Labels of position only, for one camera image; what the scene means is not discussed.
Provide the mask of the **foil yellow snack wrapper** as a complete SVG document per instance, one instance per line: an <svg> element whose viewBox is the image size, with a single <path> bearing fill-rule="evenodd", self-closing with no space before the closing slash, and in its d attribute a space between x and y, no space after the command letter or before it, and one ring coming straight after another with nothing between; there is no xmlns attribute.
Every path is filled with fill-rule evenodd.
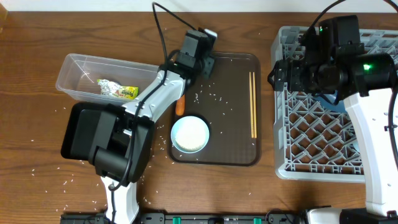
<svg viewBox="0 0 398 224"><path fill-rule="evenodd" d="M97 79L97 84L101 89L101 94L105 96L133 100L139 93L137 86L123 86L107 79Z"/></svg>

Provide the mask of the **light blue cup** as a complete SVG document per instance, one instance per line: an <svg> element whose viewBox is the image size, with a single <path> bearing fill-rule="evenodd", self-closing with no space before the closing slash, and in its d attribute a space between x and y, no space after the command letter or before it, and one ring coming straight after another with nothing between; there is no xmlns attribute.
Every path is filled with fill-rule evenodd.
<svg viewBox="0 0 398 224"><path fill-rule="evenodd" d="M353 141L353 147L354 147L356 152L360 153L359 144L358 144L357 140Z"/></svg>

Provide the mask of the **light blue rice bowl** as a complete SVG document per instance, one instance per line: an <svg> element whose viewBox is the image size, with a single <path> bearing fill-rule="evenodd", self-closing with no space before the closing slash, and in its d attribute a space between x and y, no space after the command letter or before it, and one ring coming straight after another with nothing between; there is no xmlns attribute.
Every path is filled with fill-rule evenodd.
<svg viewBox="0 0 398 224"><path fill-rule="evenodd" d="M174 147L187 154L201 151L210 139L208 125L197 116L184 116L172 126L170 138Z"/></svg>

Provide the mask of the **black plastic tray bin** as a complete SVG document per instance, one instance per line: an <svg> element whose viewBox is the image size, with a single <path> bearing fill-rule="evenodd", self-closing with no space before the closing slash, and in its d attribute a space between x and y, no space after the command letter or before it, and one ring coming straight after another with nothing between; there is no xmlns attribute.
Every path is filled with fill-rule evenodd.
<svg viewBox="0 0 398 224"><path fill-rule="evenodd" d="M139 157L149 150L153 132L153 121L136 119L122 106L77 103L70 114L61 155L92 165L125 165L130 152Z"/></svg>

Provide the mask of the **blue plate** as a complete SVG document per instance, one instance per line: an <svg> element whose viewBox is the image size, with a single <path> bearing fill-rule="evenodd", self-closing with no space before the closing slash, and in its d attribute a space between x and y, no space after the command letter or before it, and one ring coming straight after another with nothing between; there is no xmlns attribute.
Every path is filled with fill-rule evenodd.
<svg viewBox="0 0 398 224"><path fill-rule="evenodd" d="M334 94L314 94L312 98L316 101L319 101L321 106L337 113L346 113L345 106L343 100L336 101L337 92Z"/></svg>

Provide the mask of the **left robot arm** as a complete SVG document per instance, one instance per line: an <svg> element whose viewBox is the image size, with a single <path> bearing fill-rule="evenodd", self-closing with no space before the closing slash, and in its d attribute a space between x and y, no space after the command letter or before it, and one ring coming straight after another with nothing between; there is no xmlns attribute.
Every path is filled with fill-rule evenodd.
<svg viewBox="0 0 398 224"><path fill-rule="evenodd" d="M139 212L136 183L149 161L154 125L199 75L208 78L218 35L209 29L188 30L183 47L166 56L154 81L135 99L101 110L89 162L106 187L109 223L133 223Z"/></svg>

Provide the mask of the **grey dishwasher rack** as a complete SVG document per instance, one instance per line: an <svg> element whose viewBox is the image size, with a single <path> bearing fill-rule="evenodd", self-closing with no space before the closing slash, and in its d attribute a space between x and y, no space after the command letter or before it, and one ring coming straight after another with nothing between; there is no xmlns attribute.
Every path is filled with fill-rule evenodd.
<svg viewBox="0 0 398 224"><path fill-rule="evenodd" d="M299 59L308 27L283 26L271 46L271 66L280 59ZM360 29L365 52L387 52L397 67L397 30ZM321 106L310 94L274 92L274 167L280 179L364 183L360 154L355 151L353 125L347 113Z"/></svg>

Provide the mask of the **orange carrot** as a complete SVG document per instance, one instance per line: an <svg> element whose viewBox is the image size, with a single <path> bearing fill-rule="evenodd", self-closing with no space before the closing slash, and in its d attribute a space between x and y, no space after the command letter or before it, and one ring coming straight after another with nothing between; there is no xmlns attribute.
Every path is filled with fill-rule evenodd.
<svg viewBox="0 0 398 224"><path fill-rule="evenodd" d="M185 112L185 95L181 96L175 106L175 114L177 116L182 116Z"/></svg>

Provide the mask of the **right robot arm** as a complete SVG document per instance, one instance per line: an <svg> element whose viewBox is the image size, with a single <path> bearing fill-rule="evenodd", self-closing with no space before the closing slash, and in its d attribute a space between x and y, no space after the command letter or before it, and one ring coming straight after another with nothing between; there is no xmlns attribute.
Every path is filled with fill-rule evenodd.
<svg viewBox="0 0 398 224"><path fill-rule="evenodd" d="M364 208L307 210L306 223L397 222L397 70L383 52L367 54L355 15L316 19L303 35L302 60L278 60L275 91L335 94L353 122L363 163Z"/></svg>

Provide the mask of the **brown serving tray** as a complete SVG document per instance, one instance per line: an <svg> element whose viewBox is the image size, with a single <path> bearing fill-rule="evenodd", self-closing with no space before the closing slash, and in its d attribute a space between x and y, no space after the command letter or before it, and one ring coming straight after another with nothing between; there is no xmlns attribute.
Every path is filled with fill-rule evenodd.
<svg viewBox="0 0 398 224"><path fill-rule="evenodd" d="M217 53L208 79L198 77L185 95L186 116L197 116L210 129L207 145L193 154L168 148L175 162L252 166L261 157L261 66L253 54ZM249 72L256 76L257 138L251 138Z"/></svg>

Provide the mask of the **right wooden chopstick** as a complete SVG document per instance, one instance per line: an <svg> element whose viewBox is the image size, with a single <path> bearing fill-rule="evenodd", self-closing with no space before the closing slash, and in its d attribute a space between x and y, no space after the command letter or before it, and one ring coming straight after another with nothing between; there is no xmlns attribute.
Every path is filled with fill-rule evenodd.
<svg viewBox="0 0 398 224"><path fill-rule="evenodd" d="M252 89L253 89L254 138L257 138L256 76L255 76L255 72L252 73Z"/></svg>

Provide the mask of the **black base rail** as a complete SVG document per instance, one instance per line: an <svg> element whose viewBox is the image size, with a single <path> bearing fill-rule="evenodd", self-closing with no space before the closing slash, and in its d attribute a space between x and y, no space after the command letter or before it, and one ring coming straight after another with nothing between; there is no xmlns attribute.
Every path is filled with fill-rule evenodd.
<svg viewBox="0 0 398 224"><path fill-rule="evenodd" d="M132 223L132 224L306 224L305 213L287 213L278 208L266 213L167 213L164 211L142 210L140 207L123 212L67 212L60 215L60 223Z"/></svg>

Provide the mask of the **clear plastic bin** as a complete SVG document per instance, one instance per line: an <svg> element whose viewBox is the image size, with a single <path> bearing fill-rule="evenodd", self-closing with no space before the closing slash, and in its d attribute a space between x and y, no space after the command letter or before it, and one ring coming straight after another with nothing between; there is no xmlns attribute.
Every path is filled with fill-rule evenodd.
<svg viewBox="0 0 398 224"><path fill-rule="evenodd" d="M60 69L56 89L78 101L123 105L129 100L101 93L98 80L145 90L157 76L158 66L112 58L68 54Z"/></svg>

